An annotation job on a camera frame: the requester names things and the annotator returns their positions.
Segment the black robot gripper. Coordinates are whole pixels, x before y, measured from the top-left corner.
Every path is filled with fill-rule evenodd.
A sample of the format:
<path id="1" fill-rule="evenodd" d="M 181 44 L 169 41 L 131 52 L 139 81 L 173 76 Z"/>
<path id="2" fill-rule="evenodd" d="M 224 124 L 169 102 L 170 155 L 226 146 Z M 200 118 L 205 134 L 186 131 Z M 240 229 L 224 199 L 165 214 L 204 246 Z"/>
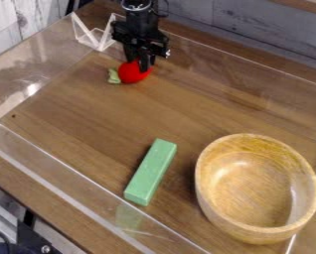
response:
<path id="1" fill-rule="evenodd" d="M 139 71 L 146 72 L 155 63 L 155 56 L 167 58 L 169 37 L 158 29 L 159 15 L 153 7 L 126 11 L 126 19 L 111 23 L 111 37 L 123 45 L 126 60 L 138 58 Z"/>

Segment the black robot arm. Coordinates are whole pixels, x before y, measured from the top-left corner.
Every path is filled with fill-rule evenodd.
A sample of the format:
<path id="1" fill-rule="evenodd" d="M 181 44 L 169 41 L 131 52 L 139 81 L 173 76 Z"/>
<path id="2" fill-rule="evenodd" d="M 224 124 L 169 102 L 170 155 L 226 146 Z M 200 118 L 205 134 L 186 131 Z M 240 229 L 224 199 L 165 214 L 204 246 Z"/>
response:
<path id="1" fill-rule="evenodd" d="M 155 64 L 155 57 L 169 58 L 169 37 L 159 30 L 158 0 L 121 0 L 125 20 L 111 23 L 111 38 L 123 45 L 126 60 L 138 61 L 145 72 Z"/>

